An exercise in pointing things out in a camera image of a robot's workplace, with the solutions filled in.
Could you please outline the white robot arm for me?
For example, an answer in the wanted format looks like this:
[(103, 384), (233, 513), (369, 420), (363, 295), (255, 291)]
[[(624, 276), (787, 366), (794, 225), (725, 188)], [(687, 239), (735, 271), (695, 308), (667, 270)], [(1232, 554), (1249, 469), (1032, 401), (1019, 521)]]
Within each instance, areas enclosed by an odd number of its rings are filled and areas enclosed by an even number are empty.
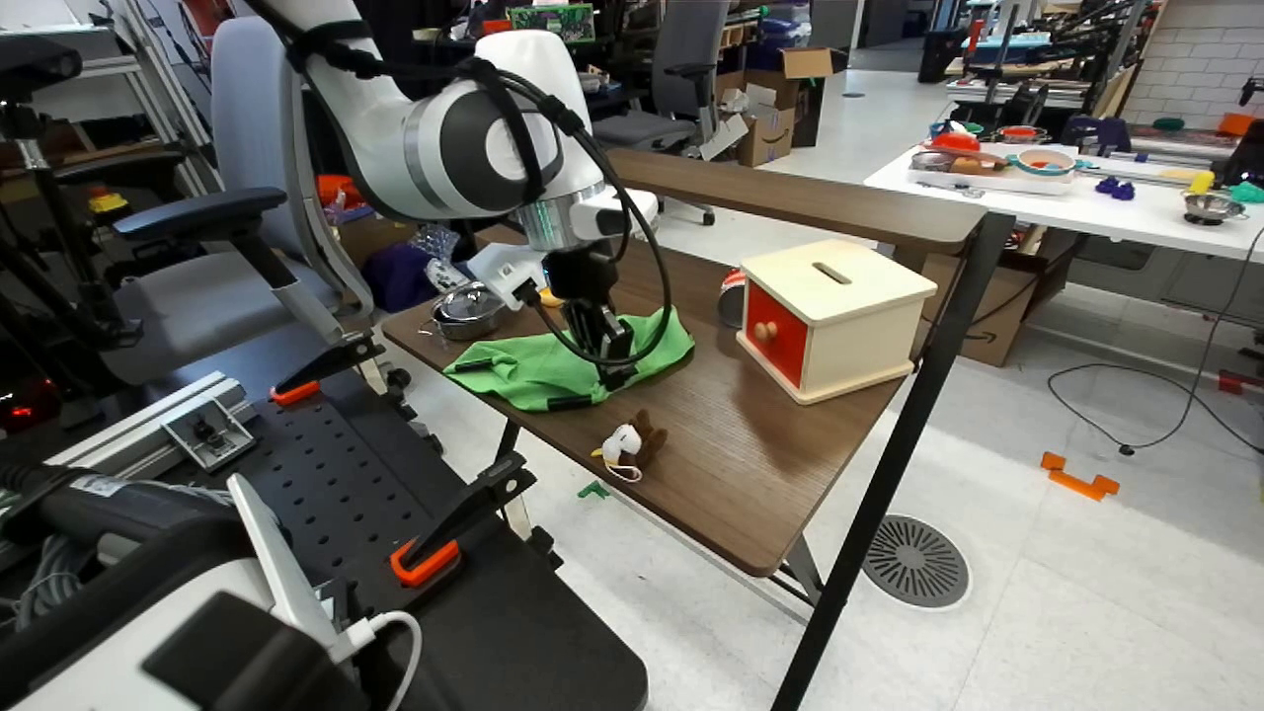
[(388, 59), (354, 0), (250, 0), (287, 66), (333, 113), (359, 188), (391, 217), (515, 217), (517, 247), (462, 263), (458, 286), (524, 308), (565, 303), (560, 343), (624, 387), (645, 359), (611, 303), (611, 235), (648, 225), (598, 146), (575, 63), (556, 33), (509, 26)]

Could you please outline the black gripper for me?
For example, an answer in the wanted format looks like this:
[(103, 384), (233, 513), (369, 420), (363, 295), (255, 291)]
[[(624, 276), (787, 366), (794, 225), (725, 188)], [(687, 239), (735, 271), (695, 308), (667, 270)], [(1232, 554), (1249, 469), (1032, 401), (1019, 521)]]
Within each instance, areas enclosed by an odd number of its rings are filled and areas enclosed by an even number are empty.
[(546, 276), (565, 308), (573, 338), (602, 366), (602, 387), (624, 387), (637, 375), (637, 330), (611, 308), (611, 289), (620, 280), (611, 253), (602, 245), (550, 253)]

